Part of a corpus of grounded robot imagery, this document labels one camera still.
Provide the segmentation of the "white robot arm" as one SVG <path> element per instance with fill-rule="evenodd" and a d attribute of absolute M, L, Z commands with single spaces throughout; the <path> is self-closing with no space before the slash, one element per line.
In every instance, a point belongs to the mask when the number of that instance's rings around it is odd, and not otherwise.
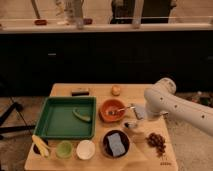
<path fill-rule="evenodd" d="M 176 84 L 170 78 L 162 78 L 146 88 L 144 98 L 148 117 L 154 118 L 166 111 L 213 136 L 213 108 L 179 98 L 175 92 Z"/>

